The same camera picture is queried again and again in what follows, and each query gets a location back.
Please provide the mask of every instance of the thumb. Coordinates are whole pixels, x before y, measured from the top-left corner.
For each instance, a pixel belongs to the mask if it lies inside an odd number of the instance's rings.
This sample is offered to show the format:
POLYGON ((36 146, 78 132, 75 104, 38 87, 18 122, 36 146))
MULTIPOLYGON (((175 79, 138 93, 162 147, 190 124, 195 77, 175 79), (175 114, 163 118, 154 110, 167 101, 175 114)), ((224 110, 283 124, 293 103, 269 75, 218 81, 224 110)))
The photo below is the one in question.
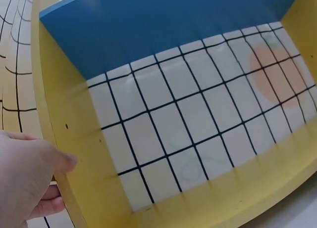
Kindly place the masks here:
POLYGON ((53 165, 55 172, 68 173, 75 169, 77 158, 75 155, 61 152, 55 149, 53 153, 53 165))

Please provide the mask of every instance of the white floor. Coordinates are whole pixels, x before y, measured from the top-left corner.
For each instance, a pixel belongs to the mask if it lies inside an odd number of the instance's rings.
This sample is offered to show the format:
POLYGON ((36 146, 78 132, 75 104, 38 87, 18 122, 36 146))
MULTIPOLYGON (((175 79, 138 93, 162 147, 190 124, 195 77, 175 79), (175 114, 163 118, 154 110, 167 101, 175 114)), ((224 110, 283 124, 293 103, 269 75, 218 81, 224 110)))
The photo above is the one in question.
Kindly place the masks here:
POLYGON ((241 228, 315 228, 317 174, 276 206, 241 228))

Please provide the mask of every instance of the finger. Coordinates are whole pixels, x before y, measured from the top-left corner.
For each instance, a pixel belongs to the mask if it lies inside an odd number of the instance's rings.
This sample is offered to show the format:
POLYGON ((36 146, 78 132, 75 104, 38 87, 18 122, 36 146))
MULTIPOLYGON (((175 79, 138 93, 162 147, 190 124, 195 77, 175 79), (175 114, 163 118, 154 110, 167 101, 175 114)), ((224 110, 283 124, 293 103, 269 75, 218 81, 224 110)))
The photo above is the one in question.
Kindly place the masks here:
POLYGON ((52 200, 41 200, 33 209, 29 219, 49 216, 65 209, 65 203, 62 197, 57 197, 52 200))
POLYGON ((15 140, 37 140, 38 138, 24 134, 24 133, 11 133, 7 131, 1 131, 0 135, 6 136, 15 140))
POLYGON ((56 172, 68 173, 75 169, 77 158, 75 155, 66 154, 55 149, 53 155, 53 164, 56 172))
POLYGON ((60 193, 59 193, 57 185, 50 185, 48 190, 42 197, 42 200, 51 200, 57 197, 60 197, 60 193))
POLYGON ((75 155, 61 152, 45 140, 35 140, 32 143, 32 147, 42 154, 46 162, 53 166, 55 172, 68 173, 75 168, 77 164, 75 155))
POLYGON ((27 222, 26 222, 26 221, 24 221, 24 222, 23 222, 23 224, 22 224, 22 228, 28 228, 28 224, 27 224, 27 222))

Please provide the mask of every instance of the orange circle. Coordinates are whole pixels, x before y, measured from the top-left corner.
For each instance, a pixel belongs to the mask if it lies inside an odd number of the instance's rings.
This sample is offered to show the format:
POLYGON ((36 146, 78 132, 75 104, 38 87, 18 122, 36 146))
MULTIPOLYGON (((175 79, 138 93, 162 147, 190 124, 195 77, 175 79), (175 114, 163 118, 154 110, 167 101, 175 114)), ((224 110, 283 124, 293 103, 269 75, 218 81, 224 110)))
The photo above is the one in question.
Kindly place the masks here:
POLYGON ((295 98, 292 98, 290 100, 289 98, 294 96, 294 92, 299 93, 306 89, 305 83, 301 76, 303 75, 302 69, 299 66, 296 66, 292 59, 283 61, 288 57, 288 54, 285 51, 284 47, 272 46, 271 49, 277 60, 282 61, 280 62, 280 64, 276 63, 272 65, 276 62, 276 60, 268 46, 266 44, 256 46, 254 48, 256 56, 253 52, 250 56, 250 71, 259 69, 260 61, 261 65, 264 67, 267 77, 265 76, 263 71, 257 71, 251 74, 252 79, 261 94, 274 105, 278 104, 278 100, 276 98, 277 95, 278 99, 281 102, 287 100, 283 104, 283 106, 288 108, 295 107, 298 105, 298 101, 295 100, 295 98), (276 95, 267 79, 269 79, 270 83, 272 84, 276 95))

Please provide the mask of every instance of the yellow panel edge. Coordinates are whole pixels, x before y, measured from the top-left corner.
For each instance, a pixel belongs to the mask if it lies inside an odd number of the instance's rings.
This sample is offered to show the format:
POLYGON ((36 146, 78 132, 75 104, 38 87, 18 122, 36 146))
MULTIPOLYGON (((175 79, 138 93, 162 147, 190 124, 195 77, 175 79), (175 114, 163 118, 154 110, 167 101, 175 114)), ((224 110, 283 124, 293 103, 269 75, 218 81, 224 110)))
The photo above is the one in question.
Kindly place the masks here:
POLYGON ((317 82, 317 0, 295 0, 281 22, 317 82))
POLYGON ((33 0, 31 57, 44 139, 74 153, 74 172, 55 174, 76 228, 123 227, 131 208, 110 158, 87 83, 39 22, 57 0, 33 0))

